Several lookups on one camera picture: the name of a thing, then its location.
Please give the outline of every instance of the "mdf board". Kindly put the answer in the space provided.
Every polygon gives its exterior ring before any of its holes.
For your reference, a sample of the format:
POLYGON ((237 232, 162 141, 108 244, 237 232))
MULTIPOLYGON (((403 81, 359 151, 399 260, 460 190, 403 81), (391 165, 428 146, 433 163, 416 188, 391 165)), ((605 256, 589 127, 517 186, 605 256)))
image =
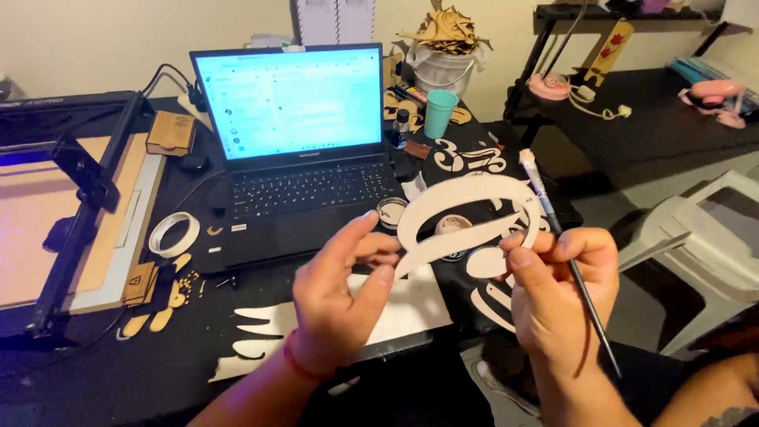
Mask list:
MULTIPOLYGON (((110 137, 83 138, 82 147, 100 160, 110 137)), ((113 249, 119 245, 124 216, 145 157, 146 134, 134 134, 124 148, 114 182, 121 193, 116 212, 101 210, 98 233, 85 250, 70 293, 98 289, 106 276, 113 249)), ((33 302, 47 279, 56 253, 42 244, 55 221, 79 209, 77 186, 53 162, 0 167, 0 307, 33 302)))

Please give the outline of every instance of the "finger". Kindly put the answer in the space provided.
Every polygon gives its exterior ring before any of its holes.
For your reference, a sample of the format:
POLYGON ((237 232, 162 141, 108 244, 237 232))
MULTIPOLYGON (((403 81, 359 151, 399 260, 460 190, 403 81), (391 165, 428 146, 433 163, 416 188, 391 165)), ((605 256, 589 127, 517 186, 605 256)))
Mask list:
POLYGON ((394 276, 395 269, 393 267, 389 265, 379 266, 364 281, 358 295, 354 297, 351 317, 354 329, 359 337, 369 339, 369 334, 380 319, 390 297, 394 276))
MULTIPOLYGON (((498 243, 498 246, 503 250, 504 254, 508 254, 513 248, 520 246, 524 242, 524 237, 527 235, 527 230, 519 230, 508 235, 505 239, 498 243)), ((536 254, 542 254, 550 251, 556 244, 556 237, 547 231, 540 231, 537 233, 535 243, 532 244, 532 250, 536 254)))
POLYGON ((569 229, 562 233, 552 253, 558 262, 577 258, 583 263, 617 267, 618 254, 614 238, 601 228, 569 229))
POLYGON ((361 262, 364 264, 372 264, 372 265, 391 265, 395 266, 397 265, 398 261, 401 260, 400 255, 398 254, 374 254, 366 258, 362 258, 361 262))
POLYGON ((354 218, 324 245, 314 259, 319 262, 325 259, 339 260, 342 266, 343 261, 356 252, 359 242, 374 229, 379 220, 380 216, 376 210, 370 210, 363 216, 354 218))
POLYGON ((401 243, 397 237, 388 236, 383 232, 371 232, 358 243, 355 255, 367 257, 377 252, 397 252, 400 250, 401 243))
POLYGON ((509 252, 508 263, 516 282, 527 291, 538 310, 556 295, 559 284, 535 252, 522 247, 513 248, 509 252))

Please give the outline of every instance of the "masking tape roll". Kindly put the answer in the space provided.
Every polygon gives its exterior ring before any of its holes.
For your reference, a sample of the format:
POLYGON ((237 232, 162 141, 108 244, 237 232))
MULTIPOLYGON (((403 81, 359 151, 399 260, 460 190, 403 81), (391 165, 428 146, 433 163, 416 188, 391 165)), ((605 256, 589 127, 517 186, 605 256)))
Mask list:
POLYGON ((148 239, 148 248, 154 254, 158 254, 164 258, 173 258, 177 255, 184 254, 197 239, 197 235, 200 234, 200 222, 187 212, 177 212, 164 218, 163 221, 158 223, 153 232, 150 233, 150 239, 148 239), (190 225, 187 228, 187 233, 182 239, 174 246, 168 249, 161 249, 161 240, 163 235, 166 234, 168 229, 181 221, 190 221, 190 225))

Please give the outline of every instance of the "small wooden box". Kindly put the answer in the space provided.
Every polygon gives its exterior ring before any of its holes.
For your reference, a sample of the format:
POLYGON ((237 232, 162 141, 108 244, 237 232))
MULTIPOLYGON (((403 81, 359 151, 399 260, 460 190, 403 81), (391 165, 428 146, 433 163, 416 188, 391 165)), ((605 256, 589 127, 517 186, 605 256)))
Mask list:
POLYGON ((195 142, 195 118, 192 115, 159 111, 153 128, 145 142, 151 154, 165 156, 186 156, 195 142))

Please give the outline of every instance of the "power strip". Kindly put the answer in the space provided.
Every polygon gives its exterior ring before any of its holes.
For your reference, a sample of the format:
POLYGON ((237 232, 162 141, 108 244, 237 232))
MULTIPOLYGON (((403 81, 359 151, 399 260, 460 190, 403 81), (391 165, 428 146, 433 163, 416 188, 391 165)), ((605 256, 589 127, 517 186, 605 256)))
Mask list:
POLYGON ((179 105, 182 106, 182 108, 186 109, 187 112, 189 112, 191 115, 194 115, 196 119, 200 120, 201 123, 203 123, 208 130, 213 132, 213 126, 211 126, 211 118, 208 116, 207 112, 200 112, 195 108, 194 105, 190 102, 190 95, 184 94, 179 96, 177 98, 177 102, 179 105))

